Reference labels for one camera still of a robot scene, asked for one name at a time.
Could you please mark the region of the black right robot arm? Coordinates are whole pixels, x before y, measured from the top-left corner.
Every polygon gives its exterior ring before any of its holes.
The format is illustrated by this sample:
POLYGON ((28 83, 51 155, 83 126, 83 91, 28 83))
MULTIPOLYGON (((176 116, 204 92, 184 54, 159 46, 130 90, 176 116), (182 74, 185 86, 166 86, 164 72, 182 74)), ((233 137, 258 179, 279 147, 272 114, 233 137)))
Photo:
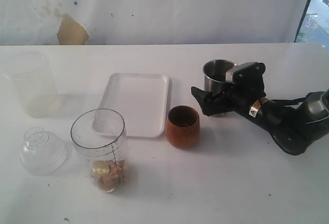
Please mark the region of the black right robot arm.
POLYGON ((267 131, 285 153, 297 156, 328 134, 328 91, 294 100, 270 100, 264 91, 264 63, 248 62, 228 70, 228 89, 213 95, 191 87, 206 116, 235 112, 267 131))

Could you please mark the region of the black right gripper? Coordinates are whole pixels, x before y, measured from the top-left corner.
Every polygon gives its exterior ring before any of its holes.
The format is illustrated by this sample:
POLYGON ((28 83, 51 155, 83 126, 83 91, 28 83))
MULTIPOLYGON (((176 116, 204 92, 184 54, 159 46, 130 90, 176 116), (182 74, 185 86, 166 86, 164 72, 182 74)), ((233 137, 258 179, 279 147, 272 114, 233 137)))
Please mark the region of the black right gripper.
POLYGON ((225 82, 231 86, 226 94, 213 96, 212 92, 191 87, 191 94, 206 116, 218 116, 235 109, 245 110, 252 101, 266 96, 263 74, 265 64, 247 62, 226 71, 225 82))

